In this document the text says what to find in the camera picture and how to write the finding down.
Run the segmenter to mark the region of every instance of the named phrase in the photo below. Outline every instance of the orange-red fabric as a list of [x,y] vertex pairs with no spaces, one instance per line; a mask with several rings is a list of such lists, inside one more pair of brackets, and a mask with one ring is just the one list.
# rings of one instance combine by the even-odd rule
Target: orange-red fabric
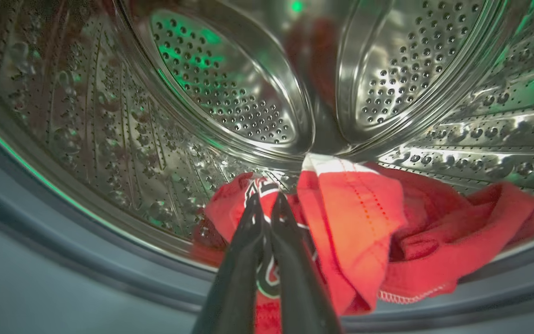
[[[377,299],[410,303],[450,293],[505,245],[534,235],[534,197],[510,183],[464,197],[438,180],[368,167],[371,173],[303,171],[297,194],[288,195],[296,220],[310,228],[339,315],[371,312]],[[228,241],[253,177],[222,186],[205,209]],[[274,198],[261,198],[265,211]],[[258,292],[256,332],[280,333],[279,312],[278,299]]]

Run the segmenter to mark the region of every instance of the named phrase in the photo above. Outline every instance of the shiny metal surface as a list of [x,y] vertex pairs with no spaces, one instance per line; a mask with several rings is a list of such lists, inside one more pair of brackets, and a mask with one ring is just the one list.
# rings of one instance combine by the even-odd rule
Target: shiny metal surface
[[534,194],[534,1],[7,1],[0,97],[31,173],[191,263],[221,184],[307,150]]

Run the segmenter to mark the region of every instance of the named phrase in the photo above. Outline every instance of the black tongs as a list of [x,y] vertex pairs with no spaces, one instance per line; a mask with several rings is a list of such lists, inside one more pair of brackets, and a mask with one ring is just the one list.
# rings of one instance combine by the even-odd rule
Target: black tongs
[[279,266],[283,334],[341,334],[339,319],[282,193],[273,205],[271,222],[263,216],[258,194],[246,202],[193,334],[254,333],[257,271],[264,247],[272,247]]

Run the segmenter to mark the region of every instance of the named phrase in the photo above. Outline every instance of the perforated metal surface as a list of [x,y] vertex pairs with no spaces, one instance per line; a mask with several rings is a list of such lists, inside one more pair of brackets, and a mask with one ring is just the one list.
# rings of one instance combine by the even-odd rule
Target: perforated metal surface
[[[16,120],[32,136],[11,147],[54,156],[93,191],[84,198],[159,227],[154,238],[189,238],[205,203],[239,173],[293,192],[314,136],[311,108],[320,113],[314,152],[463,193],[510,180],[534,194],[534,3],[363,3],[333,17],[325,4],[302,2],[304,12],[273,23],[269,4],[221,4],[213,17],[162,5],[134,19],[105,2],[2,2],[0,96],[9,108],[0,122]],[[335,43],[322,37],[323,17]],[[342,50],[337,110],[314,88],[319,43],[333,45],[326,54]]]

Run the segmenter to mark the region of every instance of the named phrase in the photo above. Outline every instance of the red cloth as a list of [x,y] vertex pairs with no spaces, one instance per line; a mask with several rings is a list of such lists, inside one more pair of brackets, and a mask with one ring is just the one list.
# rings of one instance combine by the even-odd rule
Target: red cloth
[[[225,239],[249,184],[261,182],[242,174],[212,197],[205,213]],[[261,198],[267,214],[274,198]],[[339,315],[371,312],[377,299],[407,304],[450,293],[505,245],[534,235],[534,197],[510,183],[464,197],[438,180],[319,154],[307,155],[288,201],[310,228]],[[280,333],[276,296],[259,291],[257,304],[256,332]]]

